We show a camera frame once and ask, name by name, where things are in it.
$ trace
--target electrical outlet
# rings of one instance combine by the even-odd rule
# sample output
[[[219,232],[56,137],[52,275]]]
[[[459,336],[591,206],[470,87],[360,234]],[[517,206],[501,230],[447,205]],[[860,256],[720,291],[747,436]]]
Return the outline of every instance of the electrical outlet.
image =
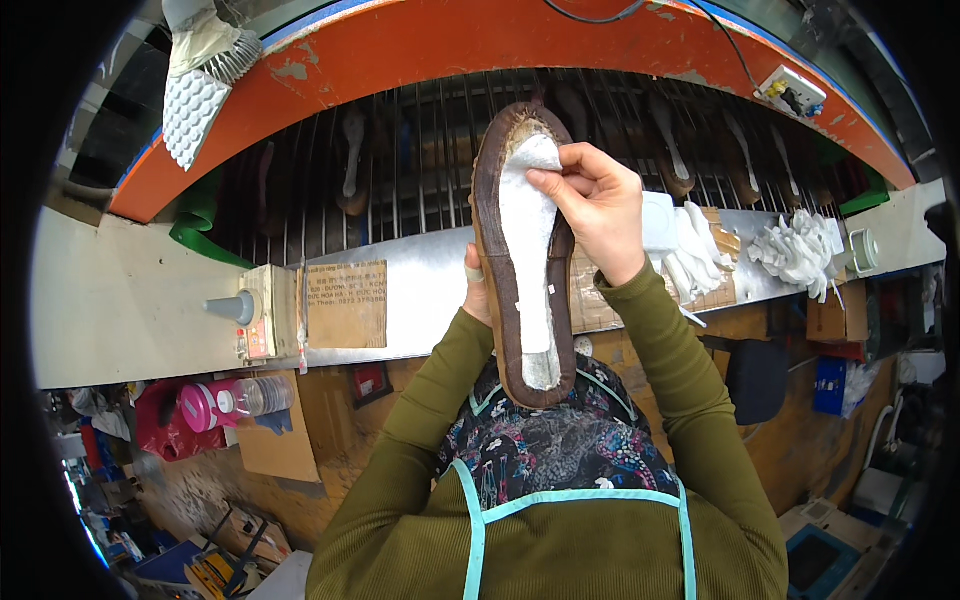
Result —
[[[783,65],[777,67],[759,87],[760,91],[755,91],[754,96],[795,117],[809,118],[820,114],[827,99],[824,90]]]

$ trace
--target hand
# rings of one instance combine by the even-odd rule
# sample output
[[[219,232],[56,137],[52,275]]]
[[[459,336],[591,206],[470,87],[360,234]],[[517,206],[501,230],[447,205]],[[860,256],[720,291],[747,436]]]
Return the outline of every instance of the hand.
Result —
[[[467,256],[464,257],[464,266],[468,269],[480,269],[480,254],[476,244],[467,244]],[[464,300],[464,311],[493,329],[493,316],[490,314],[490,303],[487,302],[487,282],[470,281],[467,279],[467,299]]]
[[[587,143],[561,146],[560,163],[562,175],[531,169],[527,180],[557,204],[607,282],[629,282],[646,260],[640,176]]]

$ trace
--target woman's right hand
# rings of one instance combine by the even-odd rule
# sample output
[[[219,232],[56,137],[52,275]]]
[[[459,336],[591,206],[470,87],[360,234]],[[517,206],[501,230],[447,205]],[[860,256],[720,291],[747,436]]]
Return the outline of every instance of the woman's right hand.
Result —
[[[553,199],[607,282],[629,282],[646,259],[640,176],[587,143],[561,146],[560,163],[563,174],[531,169],[527,180]]]

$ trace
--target green sweater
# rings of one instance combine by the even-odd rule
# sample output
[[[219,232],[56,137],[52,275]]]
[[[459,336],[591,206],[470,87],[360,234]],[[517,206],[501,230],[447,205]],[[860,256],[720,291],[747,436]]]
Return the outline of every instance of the green sweater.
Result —
[[[700,598],[786,596],[786,548],[703,345],[646,266],[597,287],[619,313],[653,386],[687,489]],[[493,350],[460,310],[400,396],[370,464],[330,521],[308,600],[460,598],[470,521],[456,476],[431,480],[441,440]],[[677,509],[636,500],[539,504],[487,526],[483,598],[680,598]]]

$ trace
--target metal rack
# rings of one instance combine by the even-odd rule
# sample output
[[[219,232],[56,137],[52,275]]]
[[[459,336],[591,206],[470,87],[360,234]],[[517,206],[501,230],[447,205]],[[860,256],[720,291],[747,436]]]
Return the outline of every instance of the metal rack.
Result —
[[[652,156],[643,153],[642,95],[655,89],[673,105],[675,115],[696,132],[711,138],[721,123],[719,111],[740,121],[751,149],[773,156],[777,151],[759,132],[765,120],[788,120],[773,110],[740,98],[669,79],[635,73],[590,69],[511,69],[447,77],[405,85],[361,99],[369,109],[370,129],[380,136],[369,172],[370,200],[366,214],[349,217],[335,203],[343,184],[342,151],[338,150],[336,107],[317,113],[270,139],[292,149],[290,198],[282,235],[257,230],[255,220],[237,215],[231,236],[221,243],[254,262],[288,266],[333,252],[410,235],[471,225],[468,195],[472,164],[493,117],[514,102],[529,101],[545,81],[562,81],[579,89],[595,119],[596,146],[643,177],[645,189],[665,192]],[[755,161],[761,200],[745,206],[737,199],[723,166],[714,158],[690,156],[696,184],[688,198],[700,206],[748,211],[792,212],[780,194],[766,161]],[[228,161],[232,173],[256,168],[252,149]],[[811,213],[840,218],[835,204],[819,206],[800,173],[802,204]]]

